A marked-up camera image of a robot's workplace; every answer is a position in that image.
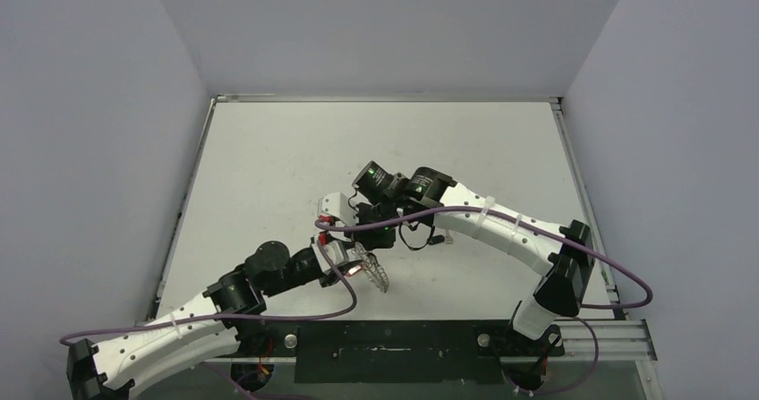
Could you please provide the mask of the metal key organizer disc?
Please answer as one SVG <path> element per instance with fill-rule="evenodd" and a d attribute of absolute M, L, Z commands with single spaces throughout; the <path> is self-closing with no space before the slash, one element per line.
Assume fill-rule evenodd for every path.
<path fill-rule="evenodd" d="M 389 289 L 389 278 L 385 269 L 380 264 L 377 256 L 368 251 L 362 244 L 354 246 L 354 255 L 358 260 L 358 266 L 367 276 L 369 281 L 383 294 Z"/>

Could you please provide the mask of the red tagged key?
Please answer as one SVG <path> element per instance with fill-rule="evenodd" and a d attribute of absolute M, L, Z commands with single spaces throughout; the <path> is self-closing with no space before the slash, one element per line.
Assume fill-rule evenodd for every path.
<path fill-rule="evenodd" d="M 353 276 L 361 273 L 363 270 L 364 270 L 363 264 L 357 264 L 357 265 L 354 265 L 354 266 L 350 267 L 346 271 L 345 276 L 346 277 L 353 277 Z"/>

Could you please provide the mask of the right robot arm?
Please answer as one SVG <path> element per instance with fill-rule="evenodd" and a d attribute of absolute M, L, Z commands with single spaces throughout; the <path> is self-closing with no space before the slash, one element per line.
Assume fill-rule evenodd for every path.
<path fill-rule="evenodd" d="M 362 225 L 421 213 L 421 224 L 487 244 L 539 276 L 506 330 L 507 345 L 515 353 L 530 353 L 556 318 L 579 314 L 595 266 L 585 223 L 574 220 L 563 226 L 527 217 L 426 166 L 406 177 L 371 161 L 353 187 L 367 200 L 358 206 Z"/>

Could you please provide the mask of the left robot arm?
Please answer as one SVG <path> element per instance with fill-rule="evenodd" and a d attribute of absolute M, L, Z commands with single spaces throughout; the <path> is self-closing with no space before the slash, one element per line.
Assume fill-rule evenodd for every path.
<path fill-rule="evenodd" d="M 145 388 L 209 358 L 253 356 L 267 343 L 260 315 L 266 297 L 333 273 L 344 251 L 315 238 L 291 253 L 269 241 L 186 304 L 135 332 L 68 351 L 66 378 L 75 399 L 128 399 Z"/>

